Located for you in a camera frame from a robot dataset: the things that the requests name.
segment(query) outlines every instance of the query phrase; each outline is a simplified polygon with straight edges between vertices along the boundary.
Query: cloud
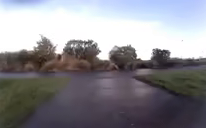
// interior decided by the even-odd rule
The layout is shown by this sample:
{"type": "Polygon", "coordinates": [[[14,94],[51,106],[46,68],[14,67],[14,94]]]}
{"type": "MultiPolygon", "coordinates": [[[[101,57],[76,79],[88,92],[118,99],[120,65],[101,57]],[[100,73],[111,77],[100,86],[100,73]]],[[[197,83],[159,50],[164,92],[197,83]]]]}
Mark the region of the cloud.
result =
{"type": "Polygon", "coordinates": [[[48,0],[1,0],[3,4],[39,4],[48,0]]]}
{"type": "Polygon", "coordinates": [[[197,39],[189,39],[182,38],[182,35],[172,35],[164,27],[158,21],[107,19],[82,12],[73,13],[63,8],[52,12],[25,9],[0,11],[0,51],[32,49],[39,34],[43,34],[58,44],[58,52],[70,39],[93,39],[102,50],[100,58],[108,58],[108,52],[114,45],[131,44],[140,58],[149,59],[152,48],[169,49],[173,56],[196,55],[197,51],[189,52],[189,48],[193,48],[191,43],[206,40],[205,32],[197,39]]]}

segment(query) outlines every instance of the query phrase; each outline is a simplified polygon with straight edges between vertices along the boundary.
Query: wet road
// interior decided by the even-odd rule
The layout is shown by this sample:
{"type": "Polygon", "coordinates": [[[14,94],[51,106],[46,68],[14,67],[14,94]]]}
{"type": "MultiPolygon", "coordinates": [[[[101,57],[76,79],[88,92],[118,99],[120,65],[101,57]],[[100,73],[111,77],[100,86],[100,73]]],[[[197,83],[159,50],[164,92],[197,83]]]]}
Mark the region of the wet road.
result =
{"type": "Polygon", "coordinates": [[[23,127],[206,128],[206,103],[171,95],[133,75],[72,73],[69,85],[40,106],[23,127]]]}

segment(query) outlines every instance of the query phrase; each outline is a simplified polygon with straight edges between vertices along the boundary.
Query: tree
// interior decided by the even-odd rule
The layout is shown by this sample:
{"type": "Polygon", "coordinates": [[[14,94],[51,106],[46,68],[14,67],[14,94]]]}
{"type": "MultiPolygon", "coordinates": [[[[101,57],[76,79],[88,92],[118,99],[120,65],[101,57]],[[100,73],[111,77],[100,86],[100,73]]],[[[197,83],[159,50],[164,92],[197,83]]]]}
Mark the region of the tree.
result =
{"type": "Polygon", "coordinates": [[[66,43],[63,52],[92,63],[101,50],[93,40],[70,40],[66,43]]]}
{"type": "Polygon", "coordinates": [[[29,51],[23,49],[20,50],[17,56],[17,60],[24,66],[28,61],[31,61],[31,53],[29,51]]]}
{"type": "Polygon", "coordinates": [[[40,68],[45,62],[55,58],[55,50],[56,46],[47,37],[41,35],[41,40],[34,47],[32,60],[40,68]]]}
{"type": "Polygon", "coordinates": [[[114,46],[109,52],[110,60],[118,65],[119,68],[124,68],[129,62],[136,60],[136,57],[136,50],[131,45],[122,47],[114,46]]]}
{"type": "Polygon", "coordinates": [[[170,59],[171,52],[165,49],[153,49],[151,60],[157,62],[158,66],[164,66],[170,59]]]}

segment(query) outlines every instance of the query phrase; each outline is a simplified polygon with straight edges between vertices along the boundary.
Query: cloudy sky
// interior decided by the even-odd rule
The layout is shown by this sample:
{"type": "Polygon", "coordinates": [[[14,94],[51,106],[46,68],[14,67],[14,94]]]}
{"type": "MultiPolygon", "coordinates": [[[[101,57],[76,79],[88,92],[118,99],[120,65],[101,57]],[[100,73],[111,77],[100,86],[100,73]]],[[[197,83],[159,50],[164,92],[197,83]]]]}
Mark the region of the cloudy sky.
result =
{"type": "Polygon", "coordinates": [[[206,0],[0,0],[0,52],[32,49],[43,34],[61,52],[70,39],[93,39],[108,58],[131,44],[149,59],[206,56],[206,0]]]}

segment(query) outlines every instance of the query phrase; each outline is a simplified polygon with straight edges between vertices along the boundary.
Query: grass verge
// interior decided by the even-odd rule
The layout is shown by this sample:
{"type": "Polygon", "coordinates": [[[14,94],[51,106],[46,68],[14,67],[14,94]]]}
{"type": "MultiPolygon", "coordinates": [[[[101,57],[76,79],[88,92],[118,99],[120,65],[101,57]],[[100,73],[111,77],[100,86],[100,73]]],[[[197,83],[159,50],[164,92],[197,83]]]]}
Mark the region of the grass verge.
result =
{"type": "Polygon", "coordinates": [[[67,81],[66,78],[0,79],[0,128],[19,127],[67,81]]]}
{"type": "Polygon", "coordinates": [[[206,70],[176,70],[135,76],[137,80],[175,94],[206,98],[206,70]]]}

